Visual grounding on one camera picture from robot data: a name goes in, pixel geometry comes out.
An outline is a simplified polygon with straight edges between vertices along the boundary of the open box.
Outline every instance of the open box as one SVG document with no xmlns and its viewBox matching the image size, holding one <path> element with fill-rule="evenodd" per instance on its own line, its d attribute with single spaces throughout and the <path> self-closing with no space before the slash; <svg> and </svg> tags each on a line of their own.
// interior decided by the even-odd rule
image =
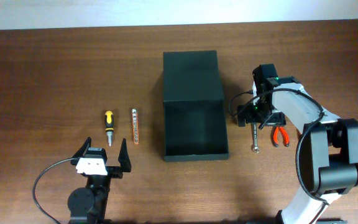
<svg viewBox="0 0 358 224">
<path fill-rule="evenodd" d="M 215 50 L 165 52 L 166 161 L 228 159 L 224 94 Z"/>
</svg>

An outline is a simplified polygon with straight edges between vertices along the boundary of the white background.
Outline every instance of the white background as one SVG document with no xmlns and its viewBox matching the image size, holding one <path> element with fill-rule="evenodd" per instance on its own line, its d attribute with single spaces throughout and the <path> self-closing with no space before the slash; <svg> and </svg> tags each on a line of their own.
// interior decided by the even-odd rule
<svg viewBox="0 0 358 224">
<path fill-rule="evenodd" d="M 352 0 L 0 0 L 0 29 L 358 19 Z"/>
</svg>

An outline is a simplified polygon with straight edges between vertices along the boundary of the red pliers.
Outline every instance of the red pliers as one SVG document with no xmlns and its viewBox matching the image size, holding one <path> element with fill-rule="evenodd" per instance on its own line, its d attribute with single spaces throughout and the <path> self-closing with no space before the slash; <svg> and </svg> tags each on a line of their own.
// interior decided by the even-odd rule
<svg viewBox="0 0 358 224">
<path fill-rule="evenodd" d="M 284 146 L 288 147 L 290 146 L 290 137 L 287 134 L 287 132 L 285 131 L 285 129 L 283 127 L 274 127 L 273 128 L 273 145 L 275 147 L 278 147 L 278 140 L 277 140 L 277 135 L 278 135 L 278 131 L 281 132 L 281 135 L 283 136 L 283 140 L 284 140 Z"/>
</svg>

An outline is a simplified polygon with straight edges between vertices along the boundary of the wire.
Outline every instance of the wire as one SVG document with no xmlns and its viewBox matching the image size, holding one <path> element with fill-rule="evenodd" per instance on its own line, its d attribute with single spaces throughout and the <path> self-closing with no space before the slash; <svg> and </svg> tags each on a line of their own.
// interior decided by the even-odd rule
<svg viewBox="0 0 358 224">
<path fill-rule="evenodd" d="M 307 127 L 307 129 L 303 132 L 303 134 L 301 135 L 301 138 L 298 142 L 298 145 L 296 147 L 296 153 L 295 153 L 295 167 L 296 167 L 296 176 L 298 177 L 298 180 L 299 180 L 299 184 L 301 185 L 302 189 L 305 191 L 305 193 L 311 197 L 312 199 L 314 200 L 318 200 L 320 202 L 322 202 L 324 204 L 323 208 L 326 206 L 326 205 L 329 205 L 329 203 L 327 202 L 327 200 L 321 198 L 321 197 L 315 197 L 314 195 L 312 195 L 305 187 L 305 184 L 303 183 L 302 181 L 302 178 L 301 178 L 301 174 L 300 174 L 300 167 L 299 167 L 299 160 L 300 160 L 300 151 L 301 151 L 301 146 L 302 146 L 302 142 L 303 140 L 305 139 L 306 135 L 309 134 L 309 132 L 322 120 L 322 118 L 324 117 L 324 109 L 323 107 L 316 101 L 314 100 L 312 97 L 310 97 L 309 95 L 305 94 L 305 93 L 302 93 L 300 90 L 294 90 L 294 89 L 291 89 L 291 88 L 278 88 L 278 89 L 274 89 L 274 90 L 269 90 L 269 91 L 265 91 L 261 94 L 258 94 L 254 97 L 252 97 L 243 107 L 243 109 L 241 109 L 240 111 L 237 111 L 236 113 L 232 113 L 231 111 L 231 105 L 232 105 L 232 102 L 238 97 L 238 96 L 241 96 L 245 93 L 248 93 L 247 92 L 243 92 L 243 93 L 240 93 L 240 94 L 237 94 L 236 96 L 234 96 L 230 102 L 229 102 L 229 114 L 231 116 L 236 116 L 240 113 L 242 113 L 246 108 L 247 106 L 252 103 L 254 100 L 258 99 L 258 98 L 261 98 L 263 96 L 266 96 L 266 95 L 269 95 L 271 93 L 274 93 L 274 92 L 278 92 L 278 91 L 290 91 L 290 92 L 293 92 L 293 93 L 296 93 L 298 95 L 301 95 L 303 97 L 305 97 L 306 99 L 308 99 L 309 101 L 311 101 L 314 105 L 316 105 L 318 107 L 318 109 L 320 110 L 320 114 L 318 116 L 317 119 L 315 119 L 312 123 L 310 123 L 310 125 Z"/>
<path fill-rule="evenodd" d="M 43 213 L 45 214 L 46 216 L 48 216 L 50 219 L 52 219 L 55 223 L 57 224 L 61 224 L 56 218 L 52 217 L 51 215 L 49 215 L 42 207 L 41 205 L 38 203 L 38 200 L 37 200 L 37 197 L 35 196 L 35 188 L 38 184 L 38 181 L 41 179 L 41 177 L 48 171 L 50 170 L 51 168 L 59 165 L 59 164 L 62 164 L 64 162 L 67 162 L 67 161 L 72 161 L 74 159 L 78 159 L 78 158 L 68 158 L 68 159 L 64 159 L 62 161 L 59 161 L 59 162 L 56 162 L 54 164 L 52 164 L 51 166 L 49 166 L 48 168 L 46 168 L 44 171 L 42 171 L 40 173 L 40 175 L 38 175 L 38 177 L 36 178 L 35 182 L 34 182 L 34 185 L 32 186 L 32 198 L 34 199 L 34 203 L 35 205 L 38 207 L 38 209 Z"/>
</svg>

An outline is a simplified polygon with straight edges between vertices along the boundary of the yellow screwdriver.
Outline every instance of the yellow screwdriver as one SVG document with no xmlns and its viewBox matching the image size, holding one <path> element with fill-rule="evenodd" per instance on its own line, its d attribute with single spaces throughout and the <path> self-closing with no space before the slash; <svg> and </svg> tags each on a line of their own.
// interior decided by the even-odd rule
<svg viewBox="0 0 358 224">
<path fill-rule="evenodd" d="M 109 141 L 109 146 L 112 144 L 112 134 L 114 132 L 114 116 L 111 111 L 107 111 L 104 114 L 104 123 L 106 124 L 106 134 Z"/>
</svg>

